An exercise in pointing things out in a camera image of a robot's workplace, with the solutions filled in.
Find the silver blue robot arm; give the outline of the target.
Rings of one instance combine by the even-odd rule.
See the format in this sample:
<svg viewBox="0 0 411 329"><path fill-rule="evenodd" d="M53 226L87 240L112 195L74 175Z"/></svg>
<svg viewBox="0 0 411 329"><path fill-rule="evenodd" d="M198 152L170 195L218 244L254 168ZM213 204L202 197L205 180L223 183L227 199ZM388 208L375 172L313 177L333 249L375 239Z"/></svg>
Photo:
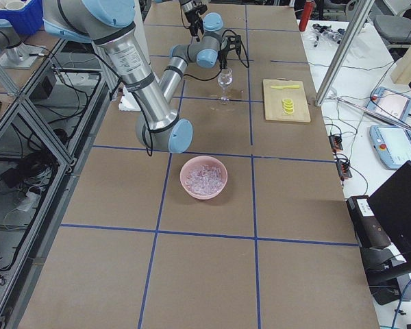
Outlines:
<svg viewBox="0 0 411 329"><path fill-rule="evenodd" d="M175 45L162 78L157 80L136 40L141 15L135 1L43 1L45 31L74 42L102 48L113 63L141 114L136 136L150 151L185 152L193 136L192 123L180 118L170 106L173 93L190 63L212 68L223 45L223 19L216 12L200 20L202 39L195 44Z"/></svg>
<svg viewBox="0 0 411 329"><path fill-rule="evenodd" d="M179 0L179 5L182 26L199 42L199 33L204 33L202 15L208 10L207 4L200 0Z"/></svg>

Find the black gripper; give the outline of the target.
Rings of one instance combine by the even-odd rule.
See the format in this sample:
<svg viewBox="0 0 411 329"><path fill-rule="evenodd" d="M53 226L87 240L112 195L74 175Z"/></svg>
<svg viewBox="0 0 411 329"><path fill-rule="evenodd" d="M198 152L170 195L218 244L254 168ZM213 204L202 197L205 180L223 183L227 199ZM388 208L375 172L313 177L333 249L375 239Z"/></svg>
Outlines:
<svg viewBox="0 0 411 329"><path fill-rule="evenodd" d="M227 68L227 45L222 45L219 51L219 63L222 70Z"/></svg>
<svg viewBox="0 0 411 329"><path fill-rule="evenodd" d="M193 37L197 37L197 30L204 33L203 20L201 15L207 11L205 3L185 3L184 15L189 23L189 30Z"/></svg>

